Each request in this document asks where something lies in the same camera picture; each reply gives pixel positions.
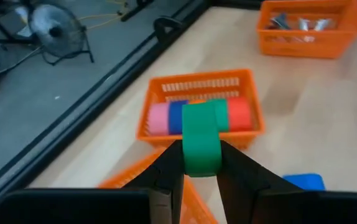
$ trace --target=green tape roll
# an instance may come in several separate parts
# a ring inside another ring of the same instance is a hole
[[[214,99],[209,102],[215,106],[218,131],[228,132],[230,130],[230,123],[228,121],[227,101],[225,99]]]
[[[221,168],[221,144],[213,103],[183,106],[183,155],[190,177],[216,175]]]

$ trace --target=orange basket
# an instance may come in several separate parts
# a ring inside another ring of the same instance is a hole
[[[220,72],[194,73],[153,78],[148,91],[137,129],[138,140],[146,141],[154,147],[169,147],[182,135],[151,136],[147,117],[150,105],[177,100],[209,100],[242,96],[248,99],[252,111],[253,130],[220,133],[220,139],[237,149],[246,149],[252,140],[264,132],[264,121],[256,94],[252,72],[248,69]]]
[[[280,13],[286,13],[293,29],[299,27],[299,18],[311,24],[318,19],[331,22],[322,31],[266,29]],[[338,58],[357,38],[357,0],[264,1],[257,32],[261,52],[267,55]]]
[[[101,189],[116,189],[121,188],[130,180],[139,175],[142,171],[148,168],[162,153],[155,152],[145,159],[134,164],[130,168],[122,171],[115,177],[103,182],[99,188]],[[206,224],[217,223],[208,207],[202,201],[194,186],[191,184],[190,178],[185,176],[183,186],[183,202],[181,206],[181,223]]]

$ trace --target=blue block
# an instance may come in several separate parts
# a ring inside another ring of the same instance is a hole
[[[319,174],[284,175],[282,178],[304,190],[325,190]]]

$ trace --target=wooden tabletop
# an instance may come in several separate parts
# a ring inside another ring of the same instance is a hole
[[[96,187],[151,153],[153,148],[135,138],[151,77],[250,68],[266,133],[244,153],[277,175],[316,172],[327,189],[357,191],[357,42],[338,60],[261,55],[255,31],[258,15],[211,8],[31,187]],[[224,223],[215,178],[193,182]]]

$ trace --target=pink tape roll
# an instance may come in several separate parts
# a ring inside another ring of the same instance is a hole
[[[151,105],[148,112],[150,135],[169,135],[169,105],[170,103],[156,103]]]

